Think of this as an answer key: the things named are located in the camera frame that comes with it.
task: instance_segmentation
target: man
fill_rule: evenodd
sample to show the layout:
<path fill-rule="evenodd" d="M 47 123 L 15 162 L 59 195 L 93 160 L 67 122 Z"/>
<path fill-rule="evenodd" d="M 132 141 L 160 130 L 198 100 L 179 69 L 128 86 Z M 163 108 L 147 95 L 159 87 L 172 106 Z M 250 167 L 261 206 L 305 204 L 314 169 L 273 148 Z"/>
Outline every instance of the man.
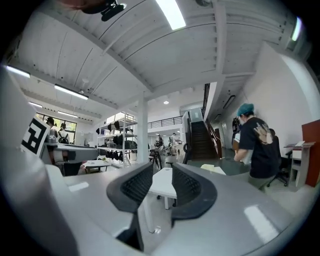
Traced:
<path fill-rule="evenodd" d="M 60 131 L 58 132 L 59 135 L 59 143 L 62 144 L 69 144 L 69 138 L 68 138 L 68 133 L 66 132 L 66 124 L 62 123 L 60 127 Z"/>
<path fill-rule="evenodd" d="M 46 119 L 46 124 L 50 126 L 50 129 L 52 129 L 53 126 L 57 126 L 57 124 L 55 124 L 55 120 L 51 116 Z M 54 130 L 54 135 L 56 138 L 58 137 L 58 132 L 56 130 Z"/>
<path fill-rule="evenodd" d="M 279 170 L 273 137 L 268 125 L 254 116 L 253 104 L 244 103 L 241 105 L 237 116 L 242 128 L 239 150 L 236 152 L 234 160 L 240 161 L 249 150 L 253 150 L 248 182 L 264 191 L 266 184 L 275 177 Z"/>

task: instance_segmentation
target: chair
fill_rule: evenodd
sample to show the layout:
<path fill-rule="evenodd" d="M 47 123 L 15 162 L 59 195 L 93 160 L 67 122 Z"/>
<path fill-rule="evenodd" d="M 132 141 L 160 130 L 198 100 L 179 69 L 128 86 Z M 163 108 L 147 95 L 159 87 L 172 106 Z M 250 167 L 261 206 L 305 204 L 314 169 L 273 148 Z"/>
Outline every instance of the chair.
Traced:
<path fill-rule="evenodd" d="M 288 173 L 284 171 L 283 169 L 290 170 L 291 169 L 291 155 L 292 150 L 285 154 L 287 158 L 281 157 L 281 164 L 279 167 L 279 172 L 275 175 L 275 177 L 266 185 L 267 187 L 270 187 L 271 182 L 273 182 L 275 179 L 281 181 L 284 183 L 284 186 L 288 186 L 289 178 Z"/>

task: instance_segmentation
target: wall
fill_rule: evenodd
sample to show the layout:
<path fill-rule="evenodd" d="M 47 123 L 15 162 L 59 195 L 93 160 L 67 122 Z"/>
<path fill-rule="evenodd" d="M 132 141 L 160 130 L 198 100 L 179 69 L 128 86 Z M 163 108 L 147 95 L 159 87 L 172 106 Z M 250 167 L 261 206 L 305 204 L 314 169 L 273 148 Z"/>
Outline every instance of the wall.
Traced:
<path fill-rule="evenodd" d="M 248 80 L 218 120 L 222 126 L 226 125 L 223 131 L 227 148 L 231 148 L 233 118 L 243 103 L 253 103 L 257 117 L 275 130 L 283 157 L 288 151 L 284 146 L 302 140 L 301 125 L 319 118 L 320 95 L 318 90 L 314 90 L 316 85 L 309 79 L 310 74 L 303 68 L 303 64 L 297 64 L 296 60 L 294 69 L 291 69 L 287 65 L 288 60 L 284 61 L 285 58 L 269 44 L 263 43 L 256 74 Z M 311 103 L 306 91 L 314 94 Z"/>
<path fill-rule="evenodd" d="M 180 110 L 178 107 L 168 108 L 165 111 L 153 111 L 148 112 L 148 123 L 168 119 L 168 118 L 175 118 L 180 116 Z"/>

